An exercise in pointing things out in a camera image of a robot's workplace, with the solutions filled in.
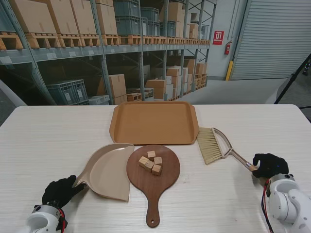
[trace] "red sign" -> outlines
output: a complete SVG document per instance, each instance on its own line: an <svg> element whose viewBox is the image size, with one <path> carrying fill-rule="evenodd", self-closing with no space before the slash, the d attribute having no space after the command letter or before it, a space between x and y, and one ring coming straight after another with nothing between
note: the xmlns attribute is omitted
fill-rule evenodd
<svg viewBox="0 0 311 233"><path fill-rule="evenodd" d="M214 45L222 45L224 33L225 33L224 31L215 31L213 40Z"/></svg>

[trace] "yellow post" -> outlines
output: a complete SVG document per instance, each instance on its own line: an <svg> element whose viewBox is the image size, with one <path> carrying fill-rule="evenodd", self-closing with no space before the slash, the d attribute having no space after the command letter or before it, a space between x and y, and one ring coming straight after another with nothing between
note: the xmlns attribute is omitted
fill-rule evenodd
<svg viewBox="0 0 311 233"><path fill-rule="evenodd" d="M231 61L231 62L229 63L227 76L225 77L225 80L226 80L226 81L229 81L229 79L230 79L230 74L231 74L232 66L233 66L233 61Z"/></svg>

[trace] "beige dustpan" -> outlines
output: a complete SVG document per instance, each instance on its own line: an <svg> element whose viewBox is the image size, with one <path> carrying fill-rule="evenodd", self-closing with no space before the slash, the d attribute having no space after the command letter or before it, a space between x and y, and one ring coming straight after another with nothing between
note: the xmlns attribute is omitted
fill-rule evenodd
<svg viewBox="0 0 311 233"><path fill-rule="evenodd" d="M126 164L134 145L115 143L97 150L89 159L74 186L85 182L97 194L128 201L130 181Z"/></svg>

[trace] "wooden cube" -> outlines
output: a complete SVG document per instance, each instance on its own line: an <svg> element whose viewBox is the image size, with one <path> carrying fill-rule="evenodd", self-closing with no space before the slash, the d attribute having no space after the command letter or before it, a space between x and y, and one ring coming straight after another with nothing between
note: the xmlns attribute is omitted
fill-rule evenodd
<svg viewBox="0 0 311 233"><path fill-rule="evenodd" d="M154 150L153 151L148 151L147 154L148 154L148 159L153 161L155 156L156 156L155 151Z"/></svg>
<svg viewBox="0 0 311 233"><path fill-rule="evenodd" d="M161 171L162 171L162 166L160 165L155 164L152 168L152 174L154 175L157 175L157 176L161 175Z"/></svg>
<svg viewBox="0 0 311 233"><path fill-rule="evenodd" d="M162 165L162 157L155 157L154 163L161 166Z"/></svg>
<svg viewBox="0 0 311 233"><path fill-rule="evenodd" d="M140 158L140 160L138 161L139 166L145 168L145 164L146 164L146 162L148 162L148 161L149 161L149 159L147 159L146 157L142 156L142 157Z"/></svg>
<svg viewBox="0 0 311 233"><path fill-rule="evenodd" d="M148 160L145 164L145 170L146 171L151 171L152 167L154 166L154 162Z"/></svg>

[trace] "fire extinguisher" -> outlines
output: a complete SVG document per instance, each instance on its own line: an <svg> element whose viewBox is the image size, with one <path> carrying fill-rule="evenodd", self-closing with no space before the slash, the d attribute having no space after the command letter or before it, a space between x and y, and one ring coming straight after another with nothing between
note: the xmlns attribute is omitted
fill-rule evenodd
<svg viewBox="0 0 311 233"><path fill-rule="evenodd" d="M229 55L231 43L232 43L232 41L229 41L228 43L226 43L226 45L225 45L225 55Z"/></svg>

